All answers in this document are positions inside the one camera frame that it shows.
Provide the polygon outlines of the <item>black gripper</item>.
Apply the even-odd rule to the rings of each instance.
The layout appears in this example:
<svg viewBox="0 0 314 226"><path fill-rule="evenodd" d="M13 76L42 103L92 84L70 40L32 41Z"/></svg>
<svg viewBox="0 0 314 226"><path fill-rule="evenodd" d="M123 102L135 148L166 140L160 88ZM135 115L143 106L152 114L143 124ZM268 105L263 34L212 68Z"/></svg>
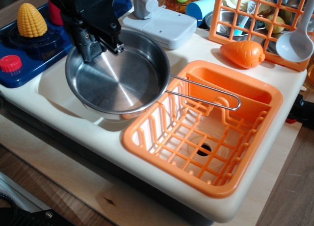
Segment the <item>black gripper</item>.
<svg viewBox="0 0 314 226"><path fill-rule="evenodd" d="M60 9L64 28L85 62L102 52L124 50L121 26L114 12L115 0L52 0Z"/></svg>

